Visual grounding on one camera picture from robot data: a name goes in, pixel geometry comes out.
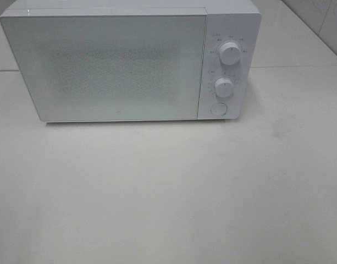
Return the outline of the round white door release button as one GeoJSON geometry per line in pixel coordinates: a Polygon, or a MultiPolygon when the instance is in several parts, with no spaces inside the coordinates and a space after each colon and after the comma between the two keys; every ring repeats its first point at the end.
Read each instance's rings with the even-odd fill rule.
{"type": "Polygon", "coordinates": [[[211,107],[211,113],[215,116],[222,117],[222,116],[226,115],[227,111],[228,111],[228,107],[224,103],[215,103],[211,107]]]}

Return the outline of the white microwave door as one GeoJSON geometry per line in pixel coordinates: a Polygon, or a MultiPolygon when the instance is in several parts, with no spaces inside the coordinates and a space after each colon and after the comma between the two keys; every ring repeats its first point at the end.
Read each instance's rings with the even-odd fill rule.
{"type": "Polygon", "coordinates": [[[206,17],[6,17],[44,122],[195,119],[206,17]]]}

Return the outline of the white microwave knob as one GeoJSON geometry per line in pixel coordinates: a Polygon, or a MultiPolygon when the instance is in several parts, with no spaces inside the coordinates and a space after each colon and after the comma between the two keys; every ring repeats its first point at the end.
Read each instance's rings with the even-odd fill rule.
{"type": "Polygon", "coordinates": [[[234,83],[229,78],[220,78],[214,83],[214,92],[217,97],[227,98],[234,93],[234,83]]]}
{"type": "Polygon", "coordinates": [[[242,48],[235,41],[227,41],[219,47],[218,53],[222,64],[233,65],[240,60],[242,48]]]}

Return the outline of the white microwave oven body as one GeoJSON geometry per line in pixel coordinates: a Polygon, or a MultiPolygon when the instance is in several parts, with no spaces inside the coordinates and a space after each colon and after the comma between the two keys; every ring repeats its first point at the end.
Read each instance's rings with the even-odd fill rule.
{"type": "Polygon", "coordinates": [[[206,17],[198,111],[195,119],[176,120],[236,119],[240,114],[262,19],[251,1],[16,1],[0,16],[0,23],[6,17],[188,15],[206,17]],[[219,58],[218,49],[227,41],[235,41],[242,48],[240,60],[233,65],[224,65],[219,58]],[[229,78],[234,83],[234,93],[230,97],[220,98],[215,95],[214,83],[220,78],[229,78]],[[226,115],[219,117],[211,113],[215,103],[227,105],[226,115]]]}

